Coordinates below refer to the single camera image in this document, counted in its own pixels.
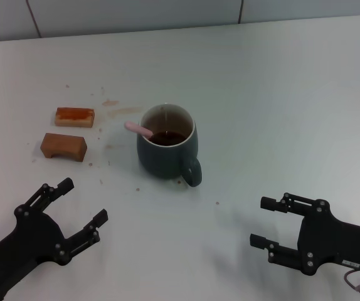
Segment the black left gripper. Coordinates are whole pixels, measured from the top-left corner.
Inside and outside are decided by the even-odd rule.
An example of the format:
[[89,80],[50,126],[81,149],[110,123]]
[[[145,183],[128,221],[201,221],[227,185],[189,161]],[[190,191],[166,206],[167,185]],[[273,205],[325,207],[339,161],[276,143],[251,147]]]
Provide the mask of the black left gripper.
[[74,256],[98,243],[98,229],[109,217],[105,209],[82,230],[65,239],[60,227],[43,211],[74,188],[67,177],[57,187],[44,183],[14,211],[16,226],[0,241],[0,298],[44,262],[67,265]]

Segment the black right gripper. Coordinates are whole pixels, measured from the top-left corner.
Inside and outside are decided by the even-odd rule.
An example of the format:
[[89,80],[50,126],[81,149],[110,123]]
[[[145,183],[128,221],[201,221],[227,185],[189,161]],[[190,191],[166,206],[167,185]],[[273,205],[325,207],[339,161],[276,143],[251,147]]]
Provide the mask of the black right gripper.
[[268,251],[268,262],[312,276],[325,263],[360,269],[360,226],[333,216],[323,199],[308,199],[284,193],[281,200],[262,197],[260,207],[269,211],[303,216],[297,250],[251,234],[250,245]]

